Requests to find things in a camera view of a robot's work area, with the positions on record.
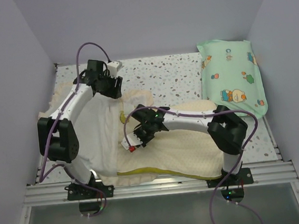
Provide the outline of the cream yellow dotted pillow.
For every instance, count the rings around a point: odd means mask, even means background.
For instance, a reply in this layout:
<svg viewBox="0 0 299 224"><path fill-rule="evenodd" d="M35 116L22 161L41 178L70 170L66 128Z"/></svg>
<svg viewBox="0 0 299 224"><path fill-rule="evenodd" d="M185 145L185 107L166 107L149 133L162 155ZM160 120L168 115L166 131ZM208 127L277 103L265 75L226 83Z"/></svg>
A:
<svg viewBox="0 0 299 224"><path fill-rule="evenodd" d="M145 148L118 146L117 174L172 174L195 179L221 177L223 153L209 134L188 130L157 132Z"/></svg>

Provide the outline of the white pillowcase with cream ruffle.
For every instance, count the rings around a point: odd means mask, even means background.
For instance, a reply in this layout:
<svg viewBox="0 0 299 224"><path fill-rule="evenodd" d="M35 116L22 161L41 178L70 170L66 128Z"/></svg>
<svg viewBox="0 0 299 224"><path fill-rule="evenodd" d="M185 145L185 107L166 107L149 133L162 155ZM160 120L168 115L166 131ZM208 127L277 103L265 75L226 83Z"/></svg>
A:
<svg viewBox="0 0 299 224"><path fill-rule="evenodd" d="M128 90L119 99L101 94L92 96L91 90L81 87L84 97L74 98L64 109L63 116L72 122L79 142L78 155L72 162L58 159L66 174L77 184L90 185L95 173L105 185L131 186L150 182L156 174L138 173L119 176L117 174L118 154L122 150L122 111L132 111L136 105L150 106L153 96L150 91Z"/></svg>

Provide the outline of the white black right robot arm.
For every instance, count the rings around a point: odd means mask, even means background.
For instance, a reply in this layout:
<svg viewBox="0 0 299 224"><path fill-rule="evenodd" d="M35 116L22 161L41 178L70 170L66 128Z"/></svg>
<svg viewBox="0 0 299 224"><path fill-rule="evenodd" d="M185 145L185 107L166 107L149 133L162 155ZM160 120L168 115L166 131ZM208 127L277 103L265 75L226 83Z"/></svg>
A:
<svg viewBox="0 0 299 224"><path fill-rule="evenodd" d="M241 178L243 142L248 125L228 107L219 105L210 111L181 111L169 107L154 108L139 104L130 114L139 122L132 135L132 147L145 147L161 131L188 130L209 134L224 153L222 179L236 184Z"/></svg>

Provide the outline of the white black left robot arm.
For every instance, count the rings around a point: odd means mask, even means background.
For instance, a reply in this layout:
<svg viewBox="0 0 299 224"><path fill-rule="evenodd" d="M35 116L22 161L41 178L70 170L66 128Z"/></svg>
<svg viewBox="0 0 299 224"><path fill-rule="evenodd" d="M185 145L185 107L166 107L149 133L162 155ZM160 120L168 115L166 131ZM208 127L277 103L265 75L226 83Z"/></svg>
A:
<svg viewBox="0 0 299 224"><path fill-rule="evenodd" d="M122 77L117 73L122 68L119 61L88 60L87 67L73 81L72 88L62 104L48 117L37 122L40 153L43 156L39 182L50 174L46 171L48 160L54 167L63 167L75 183L79 193L91 199L97 194L97 185L91 182L92 172L78 157L79 140L74 129L76 120L84 107L96 94L116 100L122 95Z"/></svg>

